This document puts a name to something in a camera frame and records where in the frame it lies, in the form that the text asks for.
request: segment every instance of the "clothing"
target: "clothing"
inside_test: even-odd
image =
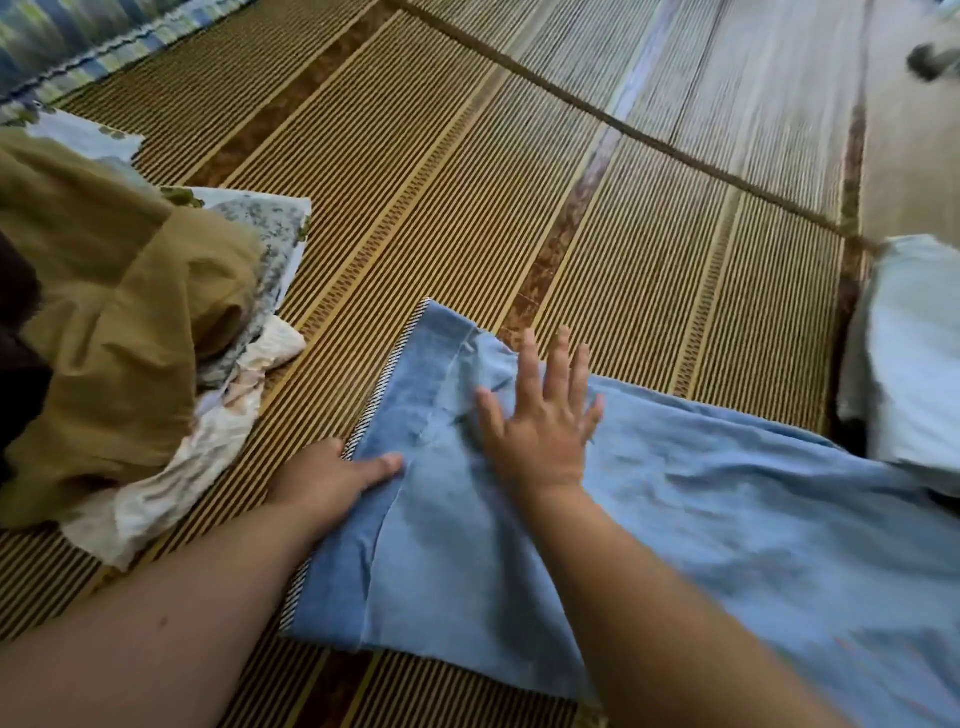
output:
[[[22,336],[54,370],[7,450],[17,475],[0,523],[22,527],[167,465],[191,426],[198,358],[247,323],[259,252],[252,231],[19,130],[0,130],[0,230],[40,280]]]
[[[117,158],[129,164],[144,141],[138,134],[120,132],[47,106],[33,105],[13,123],[29,136],[53,139],[87,159]]]
[[[513,412],[516,356],[436,303],[418,315],[349,443],[358,458],[399,450],[405,470],[324,539],[281,628],[589,698],[556,590],[475,436],[477,386]],[[914,473],[612,379],[589,389],[606,414],[584,486],[620,525],[858,724],[955,722],[960,523]]]
[[[19,331],[40,303],[40,281],[0,232],[0,452],[40,414],[52,370],[20,338]],[[0,459],[0,483],[12,470]]]
[[[150,540],[172,527],[240,453],[260,410],[267,372],[303,351],[303,337],[276,316],[237,362],[223,402],[206,412],[163,472],[94,494],[60,518],[78,548],[126,570]]]
[[[867,423],[867,456],[938,471],[960,496],[960,252],[890,240],[853,314],[837,414]]]
[[[225,352],[201,362],[197,371],[199,387],[217,389],[227,381],[240,354],[260,335],[264,323],[276,310],[283,275],[297,246],[306,216],[295,201],[254,196],[238,197],[210,209],[231,222],[256,229],[263,246],[257,273],[256,301],[250,320]]]

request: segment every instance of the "woven straw floor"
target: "woven straw floor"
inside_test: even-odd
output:
[[[140,564],[254,506],[303,445],[347,434],[423,296],[507,343],[570,324],[600,374],[830,433],[861,228],[956,224],[882,200],[883,175],[910,186],[908,152],[883,143],[896,119],[875,131],[866,112],[910,83],[891,61],[873,83],[871,28],[901,5],[259,0],[67,100],[145,134],[156,183],[314,202],[282,310],[307,350],[269,382],[235,467]],[[0,535],[0,637],[115,578],[53,532]],[[225,726],[590,722],[453,667],[274,632]]]

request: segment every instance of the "light blue cloth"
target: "light blue cloth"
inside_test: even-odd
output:
[[[356,456],[400,449],[310,562],[289,632],[591,690],[528,536],[475,444],[473,390],[514,406],[516,357],[423,312]],[[960,522],[915,474],[809,432],[594,376],[585,486],[864,726],[960,725]]]

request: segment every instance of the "khaki fabric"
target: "khaki fabric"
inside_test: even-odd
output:
[[[7,449],[0,523],[22,527],[166,466],[190,431],[198,357],[247,322],[262,246],[20,130],[0,130],[0,231],[40,280],[22,336],[54,370]]]

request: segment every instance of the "white floral cloth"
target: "white floral cloth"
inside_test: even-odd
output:
[[[136,553],[182,519],[236,459],[259,414],[267,372],[304,346],[296,329],[272,317],[237,362],[223,400],[199,418],[166,469],[88,498],[60,520],[66,539],[126,570]]]

